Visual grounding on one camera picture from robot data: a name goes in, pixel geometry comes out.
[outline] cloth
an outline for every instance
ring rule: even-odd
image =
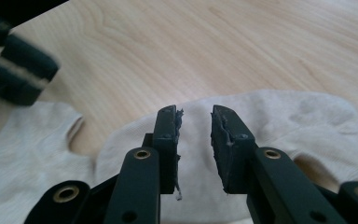
[[[162,195],[162,223],[251,223],[246,196],[226,195],[217,174],[210,145],[213,105],[234,109],[260,147],[285,151],[309,167],[318,176],[317,182],[340,184],[358,178],[358,114],[339,97],[303,91],[254,91],[189,102],[177,106],[185,110],[178,145],[183,200]],[[43,112],[49,106],[49,113]],[[57,118],[58,126],[54,126],[47,120],[57,114],[62,114],[62,119]],[[142,144],[145,133],[153,132],[156,115],[113,132],[93,174],[90,160],[68,149],[68,141],[81,122],[73,109],[38,103],[15,110],[0,134],[0,215],[5,214],[0,223],[22,223],[43,193],[59,182],[77,179],[93,187],[116,175],[125,154]]]

